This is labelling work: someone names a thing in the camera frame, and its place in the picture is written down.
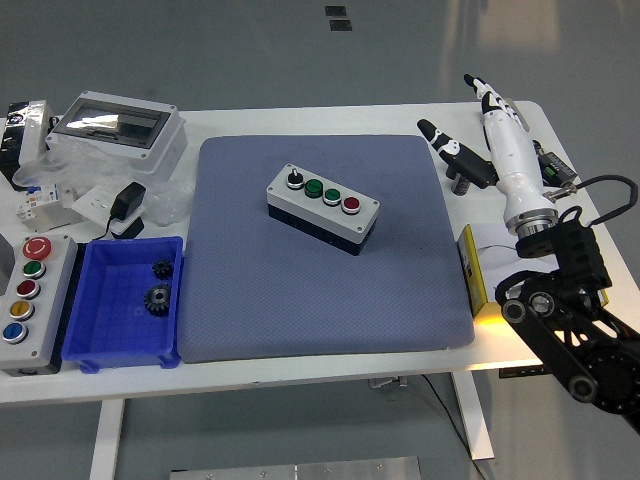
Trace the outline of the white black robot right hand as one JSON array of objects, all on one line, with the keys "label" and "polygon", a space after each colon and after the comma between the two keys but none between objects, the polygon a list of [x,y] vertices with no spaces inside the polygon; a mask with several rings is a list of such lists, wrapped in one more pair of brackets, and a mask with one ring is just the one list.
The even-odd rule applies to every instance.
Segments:
[{"label": "white black robot right hand", "polygon": [[466,74],[464,79],[480,100],[491,158],[483,159],[432,122],[421,119],[417,127],[447,164],[447,176],[465,179],[481,189],[496,187],[506,198],[506,228],[520,239],[555,226],[558,212],[545,196],[533,140],[518,113],[481,78]]}]

